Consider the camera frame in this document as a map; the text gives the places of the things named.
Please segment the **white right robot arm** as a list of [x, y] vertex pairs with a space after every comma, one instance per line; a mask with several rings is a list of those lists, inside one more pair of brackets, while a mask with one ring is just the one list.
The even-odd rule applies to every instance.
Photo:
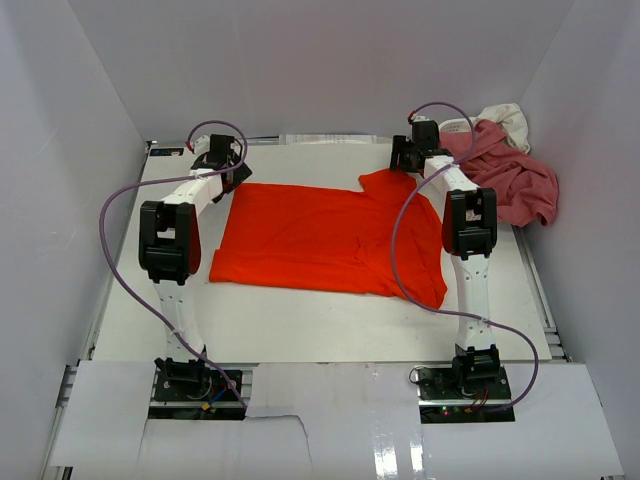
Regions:
[[497, 243], [497, 196], [481, 188], [462, 171], [453, 154], [442, 146], [436, 121], [414, 115], [411, 134], [392, 139], [390, 169], [423, 173], [444, 195], [442, 244], [450, 255], [456, 279], [459, 320], [455, 356], [447, 374], [418, 378], [431, 389], [454, 390], [472, 399], [485, 393], [500, 374], [490, 315], [488, 270]]

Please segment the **orange t shirt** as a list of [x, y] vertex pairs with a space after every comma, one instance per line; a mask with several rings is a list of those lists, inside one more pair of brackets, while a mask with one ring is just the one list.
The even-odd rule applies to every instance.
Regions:
[[442, 306], [441, 221], [416, 180], [380, 170], [360, 191], [248, 183], [234, 193], [212, 283], [384, 297]]

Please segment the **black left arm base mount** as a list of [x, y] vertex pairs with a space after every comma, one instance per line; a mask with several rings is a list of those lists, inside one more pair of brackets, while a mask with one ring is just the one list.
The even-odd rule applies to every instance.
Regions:
[[243, 407], [230, 388], [242, 393], [244, 372], [226, 370], [224, 377], [202, 360], [178, 362], [157, 358], [148, 418], [181, 421], [242, 421]]

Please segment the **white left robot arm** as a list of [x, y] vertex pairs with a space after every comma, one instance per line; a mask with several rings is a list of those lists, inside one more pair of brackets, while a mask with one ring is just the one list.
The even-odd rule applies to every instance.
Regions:
[[202, 136], [188, 145], [195, 161], [190, 177], [157, 201], [145, 201], [139, 215], [139, 264], [148, 274], [168, 321], [166, 357], [156, 366], [166, 385], [190, 400], [210, 399], [226, 383], [215, 380], [203, 357], [206, 345], [196, 321], [190, 279], [198, 272], [202, 247], [198, 218], [211, 204], [251, 176], [241, 162], [241, 141]]

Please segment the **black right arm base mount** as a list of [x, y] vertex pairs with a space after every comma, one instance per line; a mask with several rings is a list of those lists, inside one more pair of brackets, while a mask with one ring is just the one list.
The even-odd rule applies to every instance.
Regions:
[[408, 380], [417, 388], [423, 425], [512, 423], [512, 394], [501, 368], [494, 380], [462, 386], [452, 367], [416, 366]]

